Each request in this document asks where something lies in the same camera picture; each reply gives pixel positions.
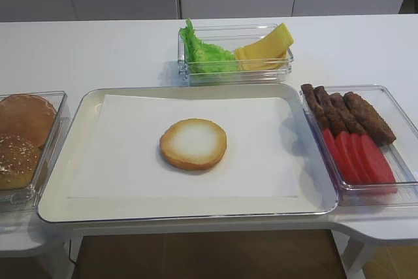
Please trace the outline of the sesame top bun front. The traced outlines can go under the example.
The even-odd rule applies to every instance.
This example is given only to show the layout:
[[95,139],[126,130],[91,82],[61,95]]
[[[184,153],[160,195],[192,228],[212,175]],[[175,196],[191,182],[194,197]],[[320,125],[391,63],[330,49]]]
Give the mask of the sesame top bun front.
[[1,190],[25,188],[32,181],[40,150],[28,140],[1,134]]

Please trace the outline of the brown meat patty back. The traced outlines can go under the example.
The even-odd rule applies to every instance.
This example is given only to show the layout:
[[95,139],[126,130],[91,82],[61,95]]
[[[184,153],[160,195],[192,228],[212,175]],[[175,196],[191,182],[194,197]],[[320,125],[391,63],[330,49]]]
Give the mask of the brown meat patty back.
[[327,120],[327,117],[325,116],[323,107],[318,103],[318,100],[316,99],[313,86],[311,84],[303,84],[301,85],[301,90],[321,130],[328,129],[329,121]]

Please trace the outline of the red tomato slice front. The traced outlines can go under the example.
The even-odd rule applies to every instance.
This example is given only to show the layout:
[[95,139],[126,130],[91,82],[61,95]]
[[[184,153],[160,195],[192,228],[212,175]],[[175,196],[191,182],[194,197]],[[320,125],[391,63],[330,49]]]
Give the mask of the red tomato slice front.
[[373,184],[394,184],[396,182],[390,165],[381,150],[368,135],[361,135],[357,144],[363,167]]

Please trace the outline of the yellow cheese slices stack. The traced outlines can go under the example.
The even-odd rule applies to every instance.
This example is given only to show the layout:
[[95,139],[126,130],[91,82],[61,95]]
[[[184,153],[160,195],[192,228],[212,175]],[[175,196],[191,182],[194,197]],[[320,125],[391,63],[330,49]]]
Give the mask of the yellow cheese slices stack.
[[278,25],[261,40],[234,51],[242,71],[264,71],[284,66],[283,59],[294,39],[285,23]]

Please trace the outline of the green lettuce leaf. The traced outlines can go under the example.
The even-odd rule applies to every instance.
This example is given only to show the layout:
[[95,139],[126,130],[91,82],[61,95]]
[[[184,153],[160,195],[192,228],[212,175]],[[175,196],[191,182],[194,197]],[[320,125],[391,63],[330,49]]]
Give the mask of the green lettuce leaf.
[[180,29],[184,40],[188,63],[192,63],[192,73],[236,72],[238,64],[234,54],[216,44],[208,44],[199,39],[188,18],[186,26]]

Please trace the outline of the clear bun container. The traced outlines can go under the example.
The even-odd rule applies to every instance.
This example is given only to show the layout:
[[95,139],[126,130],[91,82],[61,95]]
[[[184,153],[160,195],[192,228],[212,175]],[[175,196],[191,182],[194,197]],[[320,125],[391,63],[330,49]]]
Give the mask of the clear bun container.
[[[57,114],[44,146],[37,147],[40,150],[40,158],[32,181],[25,188],[1,190],[1,212],[27,211],[37,207],[71,122],[67,94],[64,91],[15,94],[38,95],[49,101]],[[10,95],[2,95],[1,100]]]

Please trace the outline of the white metal tray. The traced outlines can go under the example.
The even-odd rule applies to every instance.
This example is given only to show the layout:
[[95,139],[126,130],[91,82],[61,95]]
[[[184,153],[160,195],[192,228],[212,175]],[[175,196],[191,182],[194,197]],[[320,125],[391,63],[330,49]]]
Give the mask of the white metal tray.
[[[295,197],[71,197],[78,171],[91,149],[105,97],[113,95],[183,100],[278,97],[287,101],[291,118],[285,125],[295,134],[291,152],[298,165],[298,194]],[[292,87],[250,84],[113,88],[93,90],[82,98],[40,198],[38,213],[50,223],[81,223],[326,214],[337,204],[338,193],[324,155],[308,123],[300,96]]]

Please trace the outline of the clear lettuce and cheese container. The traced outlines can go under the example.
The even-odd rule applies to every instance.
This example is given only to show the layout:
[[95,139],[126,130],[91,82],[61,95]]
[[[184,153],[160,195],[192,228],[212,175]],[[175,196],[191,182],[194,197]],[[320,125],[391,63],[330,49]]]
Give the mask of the clear lettuce and cheese container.
[[[277,27],[276,24],[247,24],[247,25],[217,25],[194,27],[196,36],[208,44],[216,44],[234,54],[234,51],[249,44],[253,44]],[[264,71],[242,71],[228,73],[192,73],[192,63],[188,63],[185,53],[184,40],[178,32],[178,72],[180,78],[190,86],[214,84],[241,83],[282,83],[292,71],[293,53],[287,51],[287,58],[283,59],[284,66]]]

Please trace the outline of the brown meat patty front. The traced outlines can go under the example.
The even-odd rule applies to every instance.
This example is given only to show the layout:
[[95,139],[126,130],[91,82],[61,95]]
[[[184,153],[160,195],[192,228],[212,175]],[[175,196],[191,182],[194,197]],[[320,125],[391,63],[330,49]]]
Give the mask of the brown meat patty front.
[[377,146],[390,145],[396,140],[396,135],[387,122],[359,94],[352,91],[345,93],[344,102]]

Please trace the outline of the red tomato slice back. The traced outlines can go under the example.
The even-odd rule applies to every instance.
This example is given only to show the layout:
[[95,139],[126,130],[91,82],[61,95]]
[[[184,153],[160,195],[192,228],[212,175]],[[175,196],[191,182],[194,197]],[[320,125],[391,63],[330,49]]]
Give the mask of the red tomato slice back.
[[332,135],[330,129],[324,129],[322,130],[322,134],[325,140],[325,143],[327,145],[327,148],[336,164],[336,166],[338,167],[342,177],[344,178],[344,181],[349,183],[349,179],[350,177],[350,173],[348,171],[348,168],[346,167],[346,164],[344,163],[342,156],[339,152],[339,150],[337,149],[337,146],[335,144],[335,139],[334,136]]

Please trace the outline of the brown meat patty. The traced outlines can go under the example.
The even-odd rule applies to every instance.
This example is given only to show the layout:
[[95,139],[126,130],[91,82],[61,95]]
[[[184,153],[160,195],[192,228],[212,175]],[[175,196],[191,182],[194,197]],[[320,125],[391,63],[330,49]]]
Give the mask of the brown meat patty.
[[325,116],[329,122],[331,133],[337,137],[342,131],[348,132],[346,125],[341,119],[338,111],[334,108],[330,101],[329,94],[325,91],[323,86],[314,88],[315,96],[322,106]]
[[331,94],[330,101],[339,113],[344,125],[350,133],[356,133],[359,135],[366,134],[366,130],[349,111],[344,102],[344,98],[340,93]]
[[352,91],[345,93],[344,102],[377,146],[390,145],[396,140],[396,135],[387,122],[359,94]]
[[318,100],[316,99],[313,86],[311,84],[303,84],[301,85],[301,90],[321,130],[328,129],[329,121],[327,120],[327,117],[325,116],[323,107],[318,103]]

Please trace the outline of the red tomato slice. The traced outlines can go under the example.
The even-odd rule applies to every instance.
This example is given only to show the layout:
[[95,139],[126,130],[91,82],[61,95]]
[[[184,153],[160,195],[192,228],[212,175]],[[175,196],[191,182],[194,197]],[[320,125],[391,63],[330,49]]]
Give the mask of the red tomato slice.
[[362,181],[360,172],[356,168],[353,158],[351,157],[351,153],[349,151],[349,139],[350,134],[346,131],[342,131],[336,137],[335,143],[342,159],[342,173],[344,176],[344,180],[348,184],[357,185],[361,184]]
[[359,140],[359,135],[356,133],[352,133],[349,135],[347,146],[348,146],[348,152],[349,156],[351,158],[351,161],[353,163],[353,166],[359,176],[359,179],[362,184],[371,184],[372,181],[364,168],[360,155],[359,155],[359,148],[357,147],[357,141]]
[[394,184],[396,182],[390,165],[381,150],[368,135],[361,135],[357,144],[363,167],[373,184]]
[[338,167],[342,177],[344,178],[344,181],[349,183],[349,179],[350,177],[350,173],[348,171],[348,168],[346,167],[346,164],[344,163],[342,156],[339,152],[339,150],[337,149],[337,146],[335,144],[335,139],[334,136],[332,135],[330,129],[324,129],[322,130],[322,134],[325,140],[325,143],[327,145],[327,148],[336,164],[336,166]]

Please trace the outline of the bun half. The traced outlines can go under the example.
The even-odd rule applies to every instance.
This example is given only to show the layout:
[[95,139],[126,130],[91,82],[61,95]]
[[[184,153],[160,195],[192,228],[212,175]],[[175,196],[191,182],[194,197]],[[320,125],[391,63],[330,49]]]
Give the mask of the bun half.
[[205,171],[223,158],[227,149],[227,134],[210,120],[180,120],[161,136],[159,149],[163,159],[174,167]]
[[1,133],[23,137],[36,147],[44,146],[56,109],[38,95],[14,94],[1,100]]

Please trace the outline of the clear meat and tomato container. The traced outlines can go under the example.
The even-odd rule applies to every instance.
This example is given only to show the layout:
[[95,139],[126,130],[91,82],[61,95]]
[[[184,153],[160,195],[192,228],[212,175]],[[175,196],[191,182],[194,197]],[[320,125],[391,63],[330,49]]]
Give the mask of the clear meat and tomato container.
[[325,143],[322,130],[310,110],[300,88],[302,104],[318,145],[324,155],[330,176],[336,184],[339,204],[355,205],[415,205],[417,204],[417,128],[406,116],[387,88],[377,85],[323,86],[329,96],[352,91],[370,103],[387,122],[396,140],[390,145],[378,146],[390,165],[394,184],[357,184],[344,181]]

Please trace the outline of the white paper sheet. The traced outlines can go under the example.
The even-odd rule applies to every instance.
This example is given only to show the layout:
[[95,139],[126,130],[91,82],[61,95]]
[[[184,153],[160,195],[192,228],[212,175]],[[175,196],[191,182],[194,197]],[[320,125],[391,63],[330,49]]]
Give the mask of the white paper sheet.
[[[161,159],[174,123],[203,118],[227,135],[223,159],[205,172]],[[278,97],[183,100],[107,96],[71,197],[295,197],[298,165],[287,101]]]

